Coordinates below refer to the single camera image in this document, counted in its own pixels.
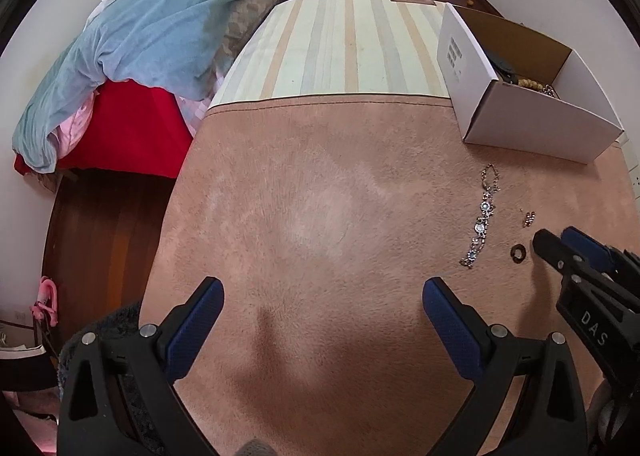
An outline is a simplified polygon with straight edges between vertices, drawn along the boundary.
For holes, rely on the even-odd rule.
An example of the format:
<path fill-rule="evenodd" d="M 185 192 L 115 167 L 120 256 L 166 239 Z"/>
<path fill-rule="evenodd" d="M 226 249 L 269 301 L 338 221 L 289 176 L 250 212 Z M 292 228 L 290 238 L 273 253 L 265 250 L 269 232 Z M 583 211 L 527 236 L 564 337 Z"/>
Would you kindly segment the light blue duvet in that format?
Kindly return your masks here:
<path fill-rule="evenodd" d="M 214 56 L 241 0 L 114 0 L 61 53 L 18 120 L 12 147 L 37 173 L 58 162 L 54 131 L 107 81 L 206 97 Z"/>

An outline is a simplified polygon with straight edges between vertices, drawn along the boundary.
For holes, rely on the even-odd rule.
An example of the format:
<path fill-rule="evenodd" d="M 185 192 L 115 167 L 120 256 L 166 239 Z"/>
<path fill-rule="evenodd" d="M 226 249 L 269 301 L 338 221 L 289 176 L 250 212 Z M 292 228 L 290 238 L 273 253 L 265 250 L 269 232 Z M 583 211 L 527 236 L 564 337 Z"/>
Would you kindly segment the pink object on floor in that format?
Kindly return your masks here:
<path fill-rule="evenodd" d="M 30 310 L 38 323 L 48 320 L 51 327 L 58 324 L 58 288 L 49 277 L 40 278 L 37 299 Z"/>

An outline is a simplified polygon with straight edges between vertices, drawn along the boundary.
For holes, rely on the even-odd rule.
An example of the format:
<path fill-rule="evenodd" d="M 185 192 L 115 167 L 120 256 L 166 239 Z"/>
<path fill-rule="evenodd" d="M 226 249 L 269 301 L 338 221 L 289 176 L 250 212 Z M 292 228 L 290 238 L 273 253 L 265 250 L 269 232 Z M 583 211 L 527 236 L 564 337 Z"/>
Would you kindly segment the black watch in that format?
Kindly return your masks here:
<path fill-rule="evenodd" d="M 486 51 L 485 54 L 489 63 L 495 69 L 495 72 L 503 82 L 518 84 L 518 75 L 516 74 L 514 67 L 509 62 L 493 52 Z"/>

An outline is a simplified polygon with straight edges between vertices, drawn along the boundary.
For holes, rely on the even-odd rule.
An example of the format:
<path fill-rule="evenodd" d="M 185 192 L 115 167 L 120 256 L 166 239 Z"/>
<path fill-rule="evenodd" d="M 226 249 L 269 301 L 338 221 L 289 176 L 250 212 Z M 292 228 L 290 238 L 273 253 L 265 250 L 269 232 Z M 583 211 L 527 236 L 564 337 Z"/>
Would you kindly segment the white cardboard box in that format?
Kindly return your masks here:
<path fill-rule="evenodd" d="M 502 81 L 486 51 L 514 67 L 518 84 Z M 505 18 L 446 4 L 437 60 L 469 144 L 589 164 L 623 132 L 575 50 Z"/>

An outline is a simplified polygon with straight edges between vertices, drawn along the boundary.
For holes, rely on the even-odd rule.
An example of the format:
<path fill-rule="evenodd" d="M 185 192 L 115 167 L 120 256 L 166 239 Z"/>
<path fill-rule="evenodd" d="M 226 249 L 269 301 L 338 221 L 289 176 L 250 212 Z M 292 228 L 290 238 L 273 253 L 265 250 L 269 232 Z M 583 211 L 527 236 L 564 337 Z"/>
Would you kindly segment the white power strip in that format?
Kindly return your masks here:
<path fill-rule="evenodd" d="M 634 151 L 634 146 L 631 143 L 630 138 L 623 133 L 618 139 L 620 149 L 623 152 L 625 164 L 628 170 L 628 176 L 631 180 L 632 190 L 634 191 L 634 199 L 639 202 L 640 197 L 640 166 L 639 158 Z"/>

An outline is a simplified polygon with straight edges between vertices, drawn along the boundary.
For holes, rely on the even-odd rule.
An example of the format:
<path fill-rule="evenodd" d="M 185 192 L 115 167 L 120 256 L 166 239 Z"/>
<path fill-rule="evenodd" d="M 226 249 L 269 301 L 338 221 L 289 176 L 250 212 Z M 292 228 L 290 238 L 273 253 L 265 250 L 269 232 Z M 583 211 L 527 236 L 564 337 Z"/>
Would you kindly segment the red bed sheet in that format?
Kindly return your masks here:
<path fill-rule="evenodd" d="M 176 97 L 107 81 L 52 132 L 53 169 L 103 169 L 175 179 L 193 140 Z"/>

